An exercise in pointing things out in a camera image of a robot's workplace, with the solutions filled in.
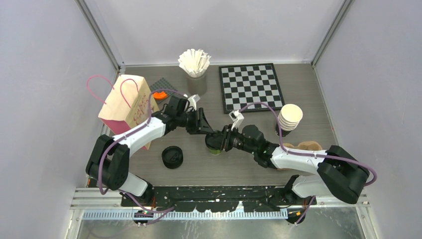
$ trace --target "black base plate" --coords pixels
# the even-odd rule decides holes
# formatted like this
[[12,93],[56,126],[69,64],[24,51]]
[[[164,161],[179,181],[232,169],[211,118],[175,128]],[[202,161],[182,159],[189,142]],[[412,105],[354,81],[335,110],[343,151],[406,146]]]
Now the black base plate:
[[[206,187],[154,187],[157,210],[175,207],[177,212],[212,212],[234,211],[242,201],[245,212],[279,211],[277,206],[289,206],[281,198],[283,187],[280,186],[206,186]],[[304,200],[294,205],[303,205]],[[122,197],[122,207],[136,207],[127,197]]]

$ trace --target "white straw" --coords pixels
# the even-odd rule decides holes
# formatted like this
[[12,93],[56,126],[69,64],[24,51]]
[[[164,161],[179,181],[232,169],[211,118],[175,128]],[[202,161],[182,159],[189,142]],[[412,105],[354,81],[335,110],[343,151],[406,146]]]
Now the white straw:
[[210,65],[210,58],[211,56],[201,49],[188,49],[179,56],[179,67],[189,76],[198,78],[205,74],[205,71]]

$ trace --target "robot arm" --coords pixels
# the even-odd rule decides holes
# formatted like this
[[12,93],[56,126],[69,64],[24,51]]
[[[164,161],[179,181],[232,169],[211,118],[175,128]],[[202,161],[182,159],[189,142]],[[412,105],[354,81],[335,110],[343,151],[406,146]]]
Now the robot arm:
[[[318,195],[334,195],[338,199],[355,204],[362,192],[369,172],[355,164],[316,155],[333,155],[355,160],[343,148],[333,145],[328,150],[307,151],[288,149],[285,152],[279,144],[268,142],[255,125],[247,125],[238,131],[243,116],[231,112],[233,125],[226,125],[222,131],[206,136],[206,145],[211,150],[229,151],[237,148],[254,155],[254,160],[262,167],[274,169],[296,169],[313,176],[292,176],[285,187],[286,200],[294,203],[297,198]],[[295,155],[294,153],[313,154],[314,156]]]
[[148,202],[152,195],[152,185],[129,173],[129,158],[148,142],[160,138],[177,127],[184,127],[189,134],[207,134],[213,129],[207,122],[202,108],[197,109],[198,95],[190,98],[170,98],[169,103],[152,114],[150,123],[142,130],[142,123],[131,130],[113,137],[101,135],[94,146],[86,167],[86,173],[98,180],[102,154],[117,139],[123,138],[108,152],[112,160],[105,159],[102,171],[103,184],[111,190],[123,190],[133,194],[139,202]]

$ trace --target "white wall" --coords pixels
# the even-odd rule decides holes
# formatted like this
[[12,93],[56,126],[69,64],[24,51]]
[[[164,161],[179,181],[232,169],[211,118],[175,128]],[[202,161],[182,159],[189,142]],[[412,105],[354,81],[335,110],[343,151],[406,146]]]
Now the white wall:
[[177,63],[188,48],[212,62],[311,61],[343,1],[88,2],[125,64],[139,65]]
[[72,0],[3,1],[0,55],[0,238],[63,238],[115,70]]
[[372,165],[385,238],[421,238],[422,2],[357,0],[317,65],[341,145]]

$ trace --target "pink bag handle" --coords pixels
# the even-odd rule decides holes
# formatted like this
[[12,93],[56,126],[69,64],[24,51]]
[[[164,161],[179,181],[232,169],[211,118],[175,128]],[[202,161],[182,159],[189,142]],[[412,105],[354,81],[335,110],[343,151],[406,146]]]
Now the pink bag handle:
[[129,106],[129,108],[131,108],[131,107],[130,107],[130,105],[129,105],[129,102],[126,100],[126,98],[125,98],[125,97],[124,97],[124,95],[123,95],[123,92],[121,91],[121,86],[123,85],[123,83],[124,83],[125,81],[133,81],[133,82],[135,83],[135,85],[136,85],[136,89],[137,89],[137,90],[138,90],[138,92],[139,92],[139,89],[138,89],[138,84],[136,83],[136,81],[135,81],[134,79],[126,79],[126,80],[124,80],[124,81],[121,83],[121,85],[120,85],[120,94],[121,94],[121,96],[123,97],[124,101],[126,102],[127,106]]
[[99,101],[101,101],[101,102],[103,102],[104,104],[106,104],[107,105],[107,103],[103,100],[103,99],[101,99],[100,97],[98,97],[96,94],[94,94],[93,92],[92,92],[92,90],[91,90],[91,88],[90,88],[90,86],[89,86],[89,83],[90,83],[90,80],[92,79],[92,78],[95,78],[95,77],[101,77],[101,78],[103,78],[103,79],[105,79],[108,83],[110,83],[110,85],[111,85],[111,87],[113,88],[113,90],[114,90],[114,86],[113,86],[113,84],[106,78],[106,77],[104,77],[104,76],[102,76],[102,75],[94,75],[94,76],[91,76],[91,77],[89,77],[88,78],[88,80],[87,80],[87,89],[88,89],[88,91],[91,93],[91,95],[93,95],[95,98],[97,98]]

